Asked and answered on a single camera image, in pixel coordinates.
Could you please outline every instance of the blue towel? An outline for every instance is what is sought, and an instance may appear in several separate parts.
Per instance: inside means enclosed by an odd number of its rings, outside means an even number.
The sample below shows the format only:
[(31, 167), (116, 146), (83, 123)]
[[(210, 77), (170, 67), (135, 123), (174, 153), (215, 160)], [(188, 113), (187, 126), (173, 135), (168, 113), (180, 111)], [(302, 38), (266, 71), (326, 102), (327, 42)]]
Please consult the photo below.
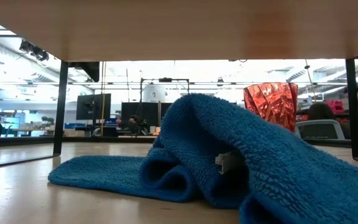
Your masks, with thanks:
[[(244, 166), (220, 174), (231, 151)], [(239, 208), (242, 223), (358, 223), (358, 168), (250, 111), (205, 95), (171, 105), (147, 157), (83, 156), (49, 175), (54, 184)]]

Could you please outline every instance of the black table leg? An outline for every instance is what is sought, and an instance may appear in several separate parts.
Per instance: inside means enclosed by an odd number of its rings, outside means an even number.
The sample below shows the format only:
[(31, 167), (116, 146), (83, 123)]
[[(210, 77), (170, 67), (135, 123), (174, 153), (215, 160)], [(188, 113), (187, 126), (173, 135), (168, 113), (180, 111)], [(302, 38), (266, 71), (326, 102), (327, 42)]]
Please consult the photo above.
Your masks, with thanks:
[(53, 155), (62, 153), (63, 125), (65, 119), (66, 88), (67, 88), (68, 62), (62, 61), (60, 65), (59, 95), (57, 98), (55, 141), (53, 144)]
[(358, 161), (358, 102), (356, 66), (354, 58), (346, 59), (347, 89), (349, 95), (349, 114), (351, 124), (352, 157)]

